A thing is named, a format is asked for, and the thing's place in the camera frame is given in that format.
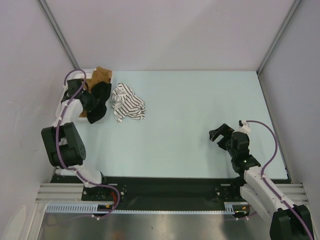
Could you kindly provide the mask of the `black tank top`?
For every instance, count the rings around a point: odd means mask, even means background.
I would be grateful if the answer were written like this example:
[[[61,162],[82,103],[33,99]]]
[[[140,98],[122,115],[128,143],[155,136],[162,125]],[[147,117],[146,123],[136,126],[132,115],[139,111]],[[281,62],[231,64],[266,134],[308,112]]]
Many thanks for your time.
[[[91,89],[91,95],[94,97],[94,101],[87,110],[87,120],[90,124],[101,120],[106,112],[106,102],[111,96],[112,84],[104,81],[98,82]]]

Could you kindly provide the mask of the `striped white tank top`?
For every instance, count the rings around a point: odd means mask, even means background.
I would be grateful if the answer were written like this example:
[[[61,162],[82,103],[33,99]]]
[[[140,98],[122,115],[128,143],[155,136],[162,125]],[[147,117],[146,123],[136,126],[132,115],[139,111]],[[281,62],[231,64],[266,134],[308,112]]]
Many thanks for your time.
[[[145,102],[126,84],[120,82],[111,93],[113,114],[118,123],[123,119],[143,120],[146,114]]]

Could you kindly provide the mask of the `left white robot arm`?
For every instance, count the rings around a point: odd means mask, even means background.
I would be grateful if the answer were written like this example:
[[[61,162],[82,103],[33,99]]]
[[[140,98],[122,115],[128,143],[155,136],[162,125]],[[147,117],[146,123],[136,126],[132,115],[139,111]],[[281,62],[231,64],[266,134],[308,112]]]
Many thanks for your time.
[[[85,166],[85,144],[76,128],[80,118],[90,124],[100,121],[107,113],[106,103],[111,94],[111,80],[87,78],[82,72],[78,78],[66,76],[63,92],[56,110],[54,123],[41,130],[41,137],[49,159],[54,167],[73,172],[100,200],[110,196],[111,188],[103,183],[103,175],[93,167]]]

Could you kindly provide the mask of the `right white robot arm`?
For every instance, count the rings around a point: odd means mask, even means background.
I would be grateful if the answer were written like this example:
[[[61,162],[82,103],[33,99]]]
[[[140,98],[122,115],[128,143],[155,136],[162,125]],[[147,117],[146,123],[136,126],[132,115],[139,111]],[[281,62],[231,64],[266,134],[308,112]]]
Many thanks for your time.
[[[270,239],[313,240],[309,209],[290,200],[266,175],[266,165],[261,165],[250,153],[250,124],[250,120],[240,120],[237,130],[224,123],[209,131],[212,142],[222,137],[217,145],[228,152],[232,168],[239,175],[239,183],[230,188],[231,196],[237,201],[246,200],[270,224]]]

